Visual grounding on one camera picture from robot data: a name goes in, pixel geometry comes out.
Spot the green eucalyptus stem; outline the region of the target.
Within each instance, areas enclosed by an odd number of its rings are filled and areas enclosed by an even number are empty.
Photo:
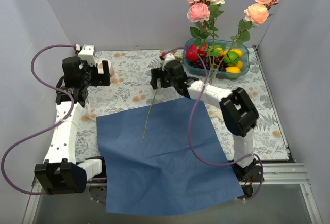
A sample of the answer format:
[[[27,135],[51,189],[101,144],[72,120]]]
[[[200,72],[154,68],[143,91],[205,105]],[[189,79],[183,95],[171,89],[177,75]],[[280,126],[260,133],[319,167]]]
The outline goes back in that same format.
[[[175,55],[175,53],[178,51],[178,48],[176,49],[172,49],[172,50],[169,50],[165,53],[173,53]],[[160,78],[158,79],[158,89],[161,87],[160,85]],[[149,110],[148,110],[148,113],[147,113],[147,118],[146,118],[146,122],[145,122],[145,127],[144,127],[144,131],[143,131],[143,136],[142,136],[142,139],[144,140],[145,139],[145,135],[146,135],[146,130],[147,130],[147,125],[148,125],[148,121],[149,121],[149,117],[150,117],[150,113],[151,113],[151,110],[152,110],[152,107],[154,105],[154,101],[155,101],[155,97],[157,95],[157,92],[158,92],[158,89],[155,90],[155,93],[154,93],[154,96],[153,96],[153,99],[151,101],[151,104],[150,104],[150,107],[149,107]]]

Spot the blue wrapping paper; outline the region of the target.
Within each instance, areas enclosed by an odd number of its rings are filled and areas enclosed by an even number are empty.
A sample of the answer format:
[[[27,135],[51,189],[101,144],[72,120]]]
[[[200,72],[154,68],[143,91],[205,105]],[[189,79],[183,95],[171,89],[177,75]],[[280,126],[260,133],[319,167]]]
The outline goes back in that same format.
[[[188,98],[100,116],[106,211],[181,215],[243,195],[203,103]]]

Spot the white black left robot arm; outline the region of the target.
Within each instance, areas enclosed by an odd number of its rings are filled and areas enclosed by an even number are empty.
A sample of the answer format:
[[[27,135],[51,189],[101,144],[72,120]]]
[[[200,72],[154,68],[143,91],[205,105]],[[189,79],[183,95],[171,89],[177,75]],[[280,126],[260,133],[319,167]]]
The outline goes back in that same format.
[[[88,97],[88,87],[109,86],[114,75],[109,60],[89,65],[79,56],[62,61],[64,75],[56,87],[56,121],[52,141],[44,162],[35,166],[35,176],[48,195],[82,193],[94,178],[103,183],[110,171],[104,159],[92,157],[83,162],[75,158],[75,142],[79,121]]]

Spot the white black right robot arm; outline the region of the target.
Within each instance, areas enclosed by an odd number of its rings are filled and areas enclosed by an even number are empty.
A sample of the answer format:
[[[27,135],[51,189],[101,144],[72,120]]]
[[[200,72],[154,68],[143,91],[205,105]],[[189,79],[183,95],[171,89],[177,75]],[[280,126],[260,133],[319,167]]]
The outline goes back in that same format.
[[[164,66],[151,69],[150,85],[153,89],[173,87],[189,99],[212,105],[222,112],[227,129],[233,135],[234,158],[229,165],[234,177],[245,181],[251,177],[256,161],[253,155],[253,133],[259,113],[243,88],[227,90],[188,76],[181,62],[170,60]]]

